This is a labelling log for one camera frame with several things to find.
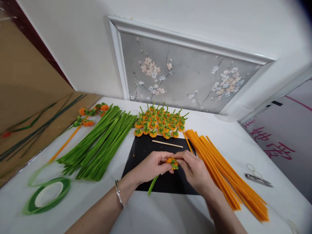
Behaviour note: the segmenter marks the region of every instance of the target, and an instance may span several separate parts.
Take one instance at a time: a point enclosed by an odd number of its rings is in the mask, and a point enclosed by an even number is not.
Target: black paper
[[[155,143],[152,142],[152,140],[180,145],[183,146],[183,148]],[[167,151],[171,153],[177,153],[179,151],[184,150],[189,150],[188,144],[186,143],[185,139],[171,137],[170,139],[167,140],[163,136],[151,138],[149,135],[135,137],[122,177],[124,177],[129,171],[131,171],[133,168],[139,165],[140,162],[143,161],[152,151]],[[147,183],[143,183],[139,185],[136,190],[148,191],[151,183],[152,180]],[[187,182],[184,171],[181,166],[179,166],[178,170],[174,170],[174,174],[166,172],[163,175],[159,175],[152,192],[198,195],[198,193]]]

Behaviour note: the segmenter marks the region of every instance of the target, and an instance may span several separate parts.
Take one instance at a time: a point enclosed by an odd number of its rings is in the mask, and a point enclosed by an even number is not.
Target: forearm
[[[120,197],[123,205],[128,203],[129,198],[139,185],[128,173],[119,181]],[[122,211],[121,204],[116,194],[115,186],[95,203],[83,216],[81,216],[66,234],[98,234],[109,233]]]
[[[247,234],[245,228],[227,203],[223,193],[218,188],[212,193],[205,195],[204,199],[210,209],[217,233]]]

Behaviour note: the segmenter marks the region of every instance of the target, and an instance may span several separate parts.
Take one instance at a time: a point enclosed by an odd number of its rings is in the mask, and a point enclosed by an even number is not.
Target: blossom painting
[[[219,113],[259,65],[120,33],[131,101]]]

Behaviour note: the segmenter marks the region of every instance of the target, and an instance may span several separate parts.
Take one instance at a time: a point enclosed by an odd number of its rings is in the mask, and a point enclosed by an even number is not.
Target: silver bracelet
[[[120,204],[121,204],[121,207],[123,208],[124,207],[124,205],[123,205],[123,203],[122,203],[122,201],[121,201],[121,198],[120,198],[120,189],[119,189],[119,185],[118,185],[118,180],[115,180],[115,187],[116,187],[116,191],[117,191],[117,196],[118,196],[118,198],[119,198],[119,201],[120,201]]]

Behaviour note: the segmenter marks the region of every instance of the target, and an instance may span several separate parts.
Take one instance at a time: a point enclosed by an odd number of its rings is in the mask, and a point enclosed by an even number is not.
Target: human hand
[[[200,158],[188,150],[177,152],[173,157],[183,168],[187,181],[200,195],[203,197],[209,196],[218,190]]]
[[[138,166],[131,170],[129,174],[134,177],[138,184],[142,184],[167,171],[173,173],[171,164],[165,163],[167,158],[173,156],[173,153],[153,151]]]

